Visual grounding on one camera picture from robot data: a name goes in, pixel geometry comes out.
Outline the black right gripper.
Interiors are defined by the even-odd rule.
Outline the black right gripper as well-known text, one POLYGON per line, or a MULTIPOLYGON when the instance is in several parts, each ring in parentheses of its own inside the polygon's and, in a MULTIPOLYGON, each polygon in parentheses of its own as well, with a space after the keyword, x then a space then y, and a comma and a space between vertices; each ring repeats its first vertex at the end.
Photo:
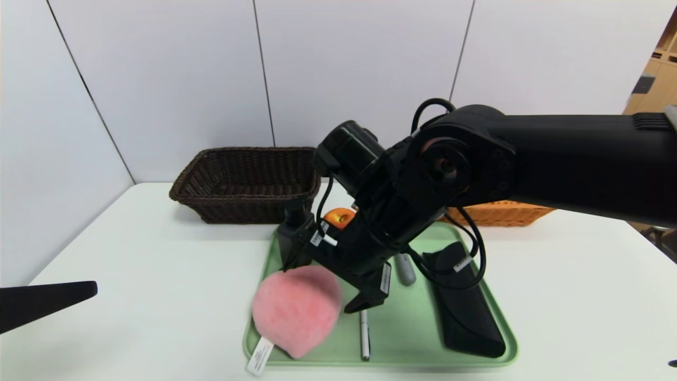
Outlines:
POLYGON ((389 296, 392 251, 368 227, 362 215, 349 222, 331 238, 332 225, 317 217, 315 232, 307 245, 307 255, 324 266, 358 293, 345 306, 345 314, 359 313, 382 305, 389 296))

